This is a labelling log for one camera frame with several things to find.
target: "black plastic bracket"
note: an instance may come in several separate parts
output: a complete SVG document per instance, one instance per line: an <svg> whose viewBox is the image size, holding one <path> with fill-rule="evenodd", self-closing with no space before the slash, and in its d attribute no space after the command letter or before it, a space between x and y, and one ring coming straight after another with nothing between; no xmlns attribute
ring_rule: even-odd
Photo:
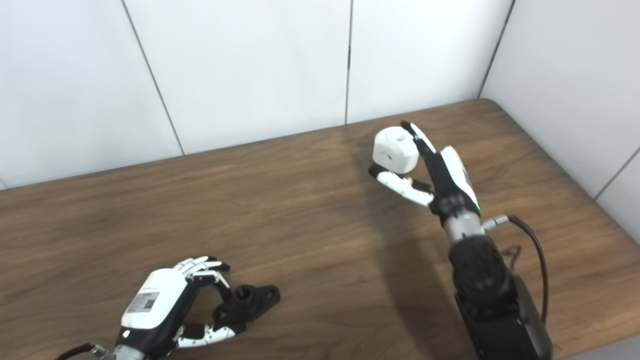
<svg viewBox="0 0 640 360"><path fill-rule="evenodd" d="M214 330L258 319L280 301L276 286L240 285L231 298L213 311Z"/></svg>

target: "connector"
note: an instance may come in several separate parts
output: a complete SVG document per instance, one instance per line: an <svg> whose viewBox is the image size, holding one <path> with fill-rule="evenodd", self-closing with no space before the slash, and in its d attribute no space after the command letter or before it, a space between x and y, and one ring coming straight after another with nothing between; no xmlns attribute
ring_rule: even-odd
<svg viewBox="0 0 640 360"><path fill-rule="evenodd" d="M97 357L100 360L115 360L116 357L107 349L100 345L94 345L93 349L91 349L91 353L93 356Z"/></svg>
<svg viewBox="0 0 640 360"><path fill-rule="evenodd" d="M498 227L498 226L500 226L502 224L505 224L507 222L509 222L509 217L507 217L507 215L500 215L500 216L497 216L497 217L495 217L493 219L489 219L489 220L483 222L482 228L485 231L489 231L489 230L493 230L496 227Z"/></svg>

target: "silver metal joint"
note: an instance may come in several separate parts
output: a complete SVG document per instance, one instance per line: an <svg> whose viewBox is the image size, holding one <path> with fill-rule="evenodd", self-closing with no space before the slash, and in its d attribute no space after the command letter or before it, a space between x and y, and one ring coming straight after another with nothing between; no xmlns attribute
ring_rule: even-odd
<svg viewBox="0 0 640 360"><path fill-rule="evenodd" d="M113 360L147 360L147 356L145 354L132 347L128 347L127 345L116 346L116 349L113 351L113 355Z"/></svg>
<svg viewBox="0 0 640 360"><path fill-rule="evenodd" d="M94 345L91 354L100 360L115 360L115 356L100 345Z"/></svg>
<svg viewBox="0 0 640 360"><path fill-rule="evenodd" d="M478 214L472 211L461 211L444 222L444 231L449 241L455 244L470 236L484 235L484 228Z"/></svg>

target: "panel seam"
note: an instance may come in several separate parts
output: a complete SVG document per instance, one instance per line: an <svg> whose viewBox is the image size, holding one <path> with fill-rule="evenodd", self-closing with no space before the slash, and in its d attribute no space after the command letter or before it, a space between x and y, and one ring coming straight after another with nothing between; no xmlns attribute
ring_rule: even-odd
<svg viewBox="0 0 640 360"><path fill-rule="evenodd" d="M622 171L631 163L631 161L633 161L633 159L638 155L639 152L640 152L640 147L638 147L636 149L636 151L634 151L634 153L631 155L631 157L629 157L629 159L627 159L625 161L625 163L622 165L622 167L611 177L611 179L606 184L604 184L602 189L593 197L594 201L598 200L598 198L613 183L613 181L622 173Z"/></svg>
<svg viewBox="0 0 640 360"><path fill-rule="evenodd" d="M133 24L133 19L131 18L131 14L129 13L129 9L127 8L127 4L125 0L120 0L122 6L124 7L124 11L127 14L127 18L129 19L129 24L131 25L131 29L133 30L133 34L136 36L136 41L138 42L138 47L142 52L142 57L145 59L145 63L147 64L147 69L149 70L149 74L151 75L151 79L154 82L154 86L156 87L156 92L160 97L160 102L162 103L162 107L164 108L164 113L166 114L166 118L169 120L169 124L171 125L171 129L173 130L173 135L175 136L176 141L178 142L178 146L180 147L180 152L182 155L184 154L184 148L182 148L182 142L180 142L180 137L178 136L178 132L175 130L175 126L173 125L173 120L171 119L171 115L169 115L169 109L166 107L166 103L164 102L164 97L162 96L162 92L160 92L160 87L158 86L158 82L156 81L156 77L154 75L153 70L151 70L151 64L149 64L149 59L147 58L147 54L145 53L144 48L142 47L142 42L140 41L140 37L138 36L138 32L136 31L136 26Z"/></svg>
<svg viewBox="0 0 640 360"><path fill-rule="evenodd" d="M498 47L500 47L500 42L502 41L502 37L504 36L504 30L507 28L507 24L509 23L509 18L511 17L511 12L513 11L513 6L515 5L515 3L516 3L516 0L512 0L511 6L509 7L509 12L507 13L507 18L504 19L504 25L502 26L502 31L500 32L500 36L498 37L498 42L495 43L495 48L493 49L493 55L491 55L489 66L486 68L486 72L484 73L484 79L482 80L482 84L480 85L480 91L478 91L477 99L480 99L480 95L482 94L482 90L484 89L484 84L486 84L486 80L489 77L489 71L491 71L491 66L493 65L493 61L495 60L495 55L498 53Z"/></svg>
<svg viewBox="0 0 640 360"><path fill-rule="evenodd" d="M347 52L347 88L344 97L344 124L347 124L349 116L349 79L351 75L351 33L353 31L353 1L351 0L351 8L349 10L349 47Z"/></svg>

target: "black cable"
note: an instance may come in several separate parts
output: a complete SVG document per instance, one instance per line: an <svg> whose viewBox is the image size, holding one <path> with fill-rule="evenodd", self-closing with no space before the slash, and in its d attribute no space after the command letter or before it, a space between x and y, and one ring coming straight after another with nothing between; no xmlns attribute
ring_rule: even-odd
<svg viewBox="0 0 640 360"><path fill-rule="evenodd" d="M509 221L521 228L522 231L527 233L531 240L533 241L533 245L536 246L536 250L538 251L538 257L540 258L540 271L542 272L542 312L540 317L542 317L542 322L547 323L547 310L549 305L549 276L547 273L547 260L545 260L545 253L542 251L542 245L540 245L540 241L536 234L534 234L533 230L522 220L520 220L517 216L508 215L507 218Z"/></svg>
<svg viewBox="0 0 640 360"><path fill-rule="evenodd" d="M83 352L89 352L93 349L93 345L90 343L82 344L78 347L74 347L68 351L63 352L56 358L56 360L66 360L72 356L76 356L78 354L82 354Z"/></svg>
<svg viewBox="0 0 640 360"><path fill-rule="evenodd" d="M522 246L520 245L512 245L502 251L500 251L500 255L508 256L511 258L509 263L509 270L512 272L516 269L516 261L520 257L520 253L522 252Z"/></svg>

